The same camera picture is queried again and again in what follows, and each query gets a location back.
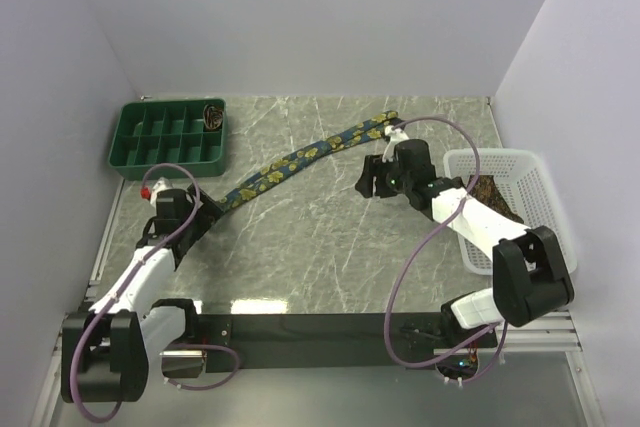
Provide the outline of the blue floral yellow tie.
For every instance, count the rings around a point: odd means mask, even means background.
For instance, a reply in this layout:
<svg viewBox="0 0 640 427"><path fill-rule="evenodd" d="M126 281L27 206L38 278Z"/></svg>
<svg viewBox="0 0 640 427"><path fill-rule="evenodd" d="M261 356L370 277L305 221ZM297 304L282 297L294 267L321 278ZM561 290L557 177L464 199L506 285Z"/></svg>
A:
<svg viewBox="0 0 640 427"><path fill-rule="evenodd" d="M341 133L316 141L277 159L238 184L216 201L223 214L250 202L300 173L323 157L383 139L385 129L401 122L397 111L385 111Z"/></svg>

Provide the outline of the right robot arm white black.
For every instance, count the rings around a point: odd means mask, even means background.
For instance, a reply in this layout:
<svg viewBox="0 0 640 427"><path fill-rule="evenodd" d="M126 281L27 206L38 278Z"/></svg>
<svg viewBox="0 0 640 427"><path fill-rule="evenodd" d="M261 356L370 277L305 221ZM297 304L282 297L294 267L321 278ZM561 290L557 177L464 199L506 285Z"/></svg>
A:
<svg viewBox="0 0 640 427"><path fill-rule="evenodd" d="M522 327L573 302L577 258L548 172L533 153L456 149L437 174L428 144L393 142L368 155L355 189L365 198L405 196L430 220L457 233L466 268L489 275L489 288L445 305L440 334L465 344L475 328Z"/></svg>

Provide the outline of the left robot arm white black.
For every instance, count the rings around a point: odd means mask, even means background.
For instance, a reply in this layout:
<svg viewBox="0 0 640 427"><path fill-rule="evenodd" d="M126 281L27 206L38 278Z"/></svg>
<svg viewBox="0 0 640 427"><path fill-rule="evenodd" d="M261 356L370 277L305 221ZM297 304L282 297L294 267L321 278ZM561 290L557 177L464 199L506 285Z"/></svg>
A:
<svg viewBox="0 0 640 427"><path fill-rule="evenodd" d="M99 301L63 323L61 395L67 403L135 402L165 347L187 349L200 339L194 303L161 299L158 292L222 211L195 185L174 188L166 179L142 195L156 213L129 266Z"/></svg>

